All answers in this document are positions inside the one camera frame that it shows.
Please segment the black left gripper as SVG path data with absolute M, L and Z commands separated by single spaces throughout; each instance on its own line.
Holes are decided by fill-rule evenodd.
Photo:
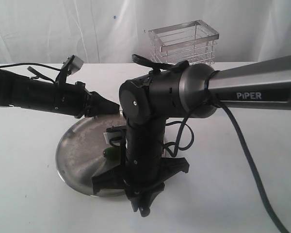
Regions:
M 78 101 L 78 106 L 81 109 L 74 115 L 75 118 L 119 113 L 119 104 L 102 97 L 96 91 L 89 92 L 85 88 L 85 83 L 76 82 L 75 86 L 81 91 L 81 98 Z

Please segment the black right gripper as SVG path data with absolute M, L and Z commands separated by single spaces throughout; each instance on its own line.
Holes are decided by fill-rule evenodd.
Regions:
M 165 188 L 164 182 L 179 172 L 188 173 L 189 166 L 185 158 L 161 158 L 155 178 L 141 181 L 138 178 L 145 175 L 144 172 L 138 176 L 130 176 L 127 167 L 118 165 L 102 174 L 93 175 L 92 190 L 94 194 L 102 189 L 124 190 L 133 211 L 139 211 L 142 217 L 147 217 L 154 199 Z

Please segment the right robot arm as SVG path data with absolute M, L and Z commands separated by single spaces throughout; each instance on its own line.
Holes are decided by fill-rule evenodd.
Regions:
M 93 192 L 122 189 L 134 211 L 150 213 L 164 182 L 189 164 L 177 158 L 163 142 L 166 121 L 182 118 L 207 118 L 218 108 L 291 110 L 291 55 L 242 67 L 215 70 L 207 64 L 188 61 L 155 63 L 133 55 L 133 62 L 149 67 L 147 75 L 127 80 L 119 88 L 119 100 L 126 118 L 122 130 L 120 165 L 92 177 Z

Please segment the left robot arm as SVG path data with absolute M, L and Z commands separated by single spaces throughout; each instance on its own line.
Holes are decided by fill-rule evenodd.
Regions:
M 11 106 L 75 118 L 119 113 L 119 104 L 89 92 L 85 83 L 48 83 L 0 69 L 0 107 Z

